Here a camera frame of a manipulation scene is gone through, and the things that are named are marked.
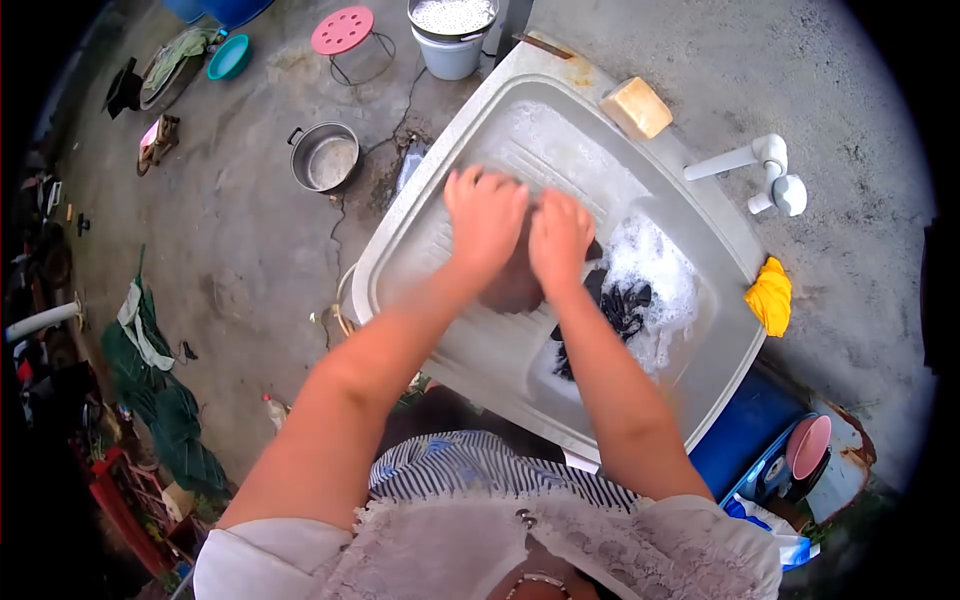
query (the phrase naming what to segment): sink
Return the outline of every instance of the sink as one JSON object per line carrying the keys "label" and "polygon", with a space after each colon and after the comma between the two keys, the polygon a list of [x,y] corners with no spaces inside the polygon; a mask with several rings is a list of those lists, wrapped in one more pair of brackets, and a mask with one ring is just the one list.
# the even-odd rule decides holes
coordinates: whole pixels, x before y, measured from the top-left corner
{"label": "sink", "polygon": [[[693,158],[669,129],[637,143],[598,110],[596,103],[615,84],[578,56],[560,60],[519,44],[397,196],[357,263],[354,308],[361,322],[368,321],[449,258],[451,229],[442,195],[451,168],[480,162],[528,183],[533,193],[553,186],[571,194],[593,213],[602,246],[625,218],[642,221],[645,231],[675,247],[689,271],[688,322],[648,340],[662,348],[664,360],[646,365],[689,451],[764,340],[742,297],[765,253],[715,180],[684,180],[683,167]],[[585,266],[584,276],[588,271]],[[498,315],[474,304],[451,324],[423,370],[564,450],[599,462],[576,386],[552,373],[556,343],[549,336],[556,323],[546,303],[521,315]]]}

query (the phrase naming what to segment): crack in concrete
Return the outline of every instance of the crack in concrete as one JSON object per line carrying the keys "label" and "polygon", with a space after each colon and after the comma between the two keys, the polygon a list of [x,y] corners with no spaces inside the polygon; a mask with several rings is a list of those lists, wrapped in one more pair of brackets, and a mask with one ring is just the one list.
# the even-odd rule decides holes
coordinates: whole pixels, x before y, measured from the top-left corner
{"label": "crack in concrete", "polygon": [[[347,218],[347,193],[345,192],[344,195],[341,196],[340,198],[340,218],[337,219],[337,222],[333,224],[333,228],[330,230],[330,240],[340,245],[340,247],[337,249],[337,278],[336,278],[336,285],[334,286],[334,294],[336,294],[336,288],[340,287],[340,277],[343,276],[343,272],[344,272],[344,267],[343,265],[340,264],[340,253],[341,253],[341,250],[344,248],[344,244],[343,242],[341,242],[336,238],[336,233],[337,233],[337,227],[339,227],[340,224],[343,223],[344,219],[346,218]],[[324,314],[326,313],[327,310],[328,308],[325,308],[324,312],[321,313],[320,315],[320,326],[324,328],[324,334],[326,335],[326,342],[324,344],[326,346],[326,351],[330,352],[330,330],[326,328],[326,323],[324,322]]]}
{"label": "crack in concrete", "polygon": [[396,143],[396,136],[400,133],[400,128],[403,127],[403,124],[407,122],[407,116],[410,114],[410,107],[414,103],[414,90],[417,89],[417,82],[420,80],[421,77],[423,77],[424,73],[426,73],[426,67],[423,67],[420,70],[420,72],[417,74],[417,77],[414,78],[414,82],[410,84],[410,93],[407,94],[407,108],[403,110],[403,116],[400,117],[400,122],[396,124],[396,127],[394,127],[394,132],[390,134],[390,137],[381,139],[377,143],[373,144],[373,146],[367,151],[368,155],[373,154],[374,150],[376,150],[380,146],[383,146],[387,142]]}
{"label": "crack in concrete", "polygon": [[[389,137],[382,139],[377,143],[373,144],[371,148],[367,150],[367,155],[372,155],[373,151],[375,151],[380,146],[387,144],[388,142],[394,142],[398,146],[399,140],[397,140],[396,137],[399,135],[400,130],[403,128],[403,124],[406,123],[407,121],[407,116],[410,114],[410,107],[413,105],[414,91],[417,88],[417,82],[420,80],[421,77],[423,77],[424,73],[426,73],[425,66],[420,70],[420,72],[417,74],[417,77],[415,77],[413,82],[410,84],[410,93],[407,94],[407,108],[403,110],[403,116],[400,117],[400,120],[396,124],[396,127],[394,127],[393,132],[390,134]],[[341,250],[344,247],[344,244],[343,242],[337,239],[336,233],[337,233],[337,227],[339,227],[340,224],[343,223],[344,219],[346,218],[347,218],[347,194],[345,193],[340,199],[340,219],[337,220],[337,222],[333,225],[333,229],[330,230],[330,240],[336,242],[340,246],[337,249],[337,277],[336,277],[337,287],[340,286],[340,277],[342,277],[344,273],[344,267],[342,264],[340,264],[340,254],[341,254]],[[328,308],[325,309],[324,312],[321,314],[320,325],[321,327],[324,328],[324,334],[326,335],[326,344],[325,344],[326,351],[330,352],[330,330],[326,328],[326,323],[324,322],[324,314],[326,313],[326,310],[329,310],[329,309]]]}

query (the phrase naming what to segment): colander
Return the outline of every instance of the colander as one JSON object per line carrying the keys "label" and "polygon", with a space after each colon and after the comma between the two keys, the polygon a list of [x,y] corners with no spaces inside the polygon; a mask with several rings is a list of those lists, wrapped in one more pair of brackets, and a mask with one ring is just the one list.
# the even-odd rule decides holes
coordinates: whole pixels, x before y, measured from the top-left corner
{"label": "colander", "polygon": [[407,16],[418,34],[439,42],[461,42],[484,34],[500,12],[499,0],[409,0]]}

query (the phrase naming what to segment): white bucket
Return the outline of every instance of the white bucket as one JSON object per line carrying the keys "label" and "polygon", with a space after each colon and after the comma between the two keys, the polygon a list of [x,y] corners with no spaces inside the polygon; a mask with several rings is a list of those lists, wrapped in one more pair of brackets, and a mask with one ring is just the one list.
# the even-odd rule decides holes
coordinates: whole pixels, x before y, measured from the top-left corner
{"label": "white bucket", "polygon": [[488,29],[469,41],[434,41],[417,33],[410,28],[414,37],[420,43],[423,52],[423,61],[426,70],[437,79],[456,81],[469,77],[480,66],[480,51],[483,49],[483,40],[490,32]]}

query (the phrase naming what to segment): plastic bottle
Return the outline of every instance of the plastic bottle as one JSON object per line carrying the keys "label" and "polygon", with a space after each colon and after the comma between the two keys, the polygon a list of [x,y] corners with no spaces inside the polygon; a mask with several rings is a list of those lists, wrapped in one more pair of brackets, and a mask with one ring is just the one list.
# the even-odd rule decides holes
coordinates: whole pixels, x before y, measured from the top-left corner
{"label": "plastic bottle", "polygon": [[274,422],[274,427],[279,431],[287,420],[290,409],[271,398],[269,394],[263,395],[263,402],[267,405],[267,415],[270,416],[270,420]]}

